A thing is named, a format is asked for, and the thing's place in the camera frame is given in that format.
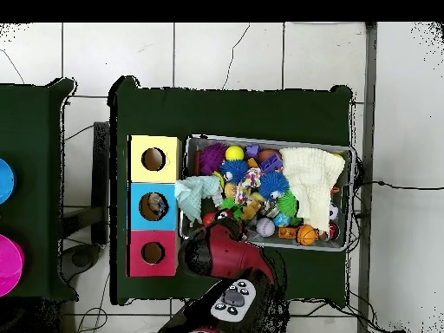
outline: pink circle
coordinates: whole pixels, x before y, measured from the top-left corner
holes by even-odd
[[[22,276],[24,254],[14,241],[0,235],[0,297],[16,287]]]
[[[0,235],[0,278],[16,274],[22,268],[22,257],[18,245]]]

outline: pink box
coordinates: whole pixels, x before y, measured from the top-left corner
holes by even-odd
[[[129,276],[174,276],[178,264],[178,240],[176,231],[131,231]],[[160,254],[159,263],[148,263],[147,260],[153,262],[153,259],[157,259],[157,256]]]

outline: dark green table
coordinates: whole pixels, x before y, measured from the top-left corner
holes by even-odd
[[[0,233],[25,256],[22,278],[9,297],[75,299],[60,277],[62,218],[62,104],[72,80],[48,86],[0,85],[0,157],[16,172],[17,186],[0,205]]]
[[[199,298],[214,279],[126,277],[127,136],[213,134],[263,140],[349,145],[347,87],[331,91],[286,89],[248,92],[138,87],[122,77],[111,88],[111,300]],[[287,299],[330,298],[340,307],[346,299],[346,251],[280,250],[288,275]]]

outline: yellow box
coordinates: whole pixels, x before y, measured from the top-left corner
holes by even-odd
[[[150,135],[130,135],[128,139],[133,183],[175,183],[182,160],[180,140]]]

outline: blue spiky ball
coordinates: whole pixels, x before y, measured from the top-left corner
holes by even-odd
[[[237,185],[245,177],[248,164],[244,160],[227,160],[219,169],[226,182]]]
[[[267,173],[260,178],[259,194],[265,199],[277,199],[289,189],[288,180],[278,171]]]

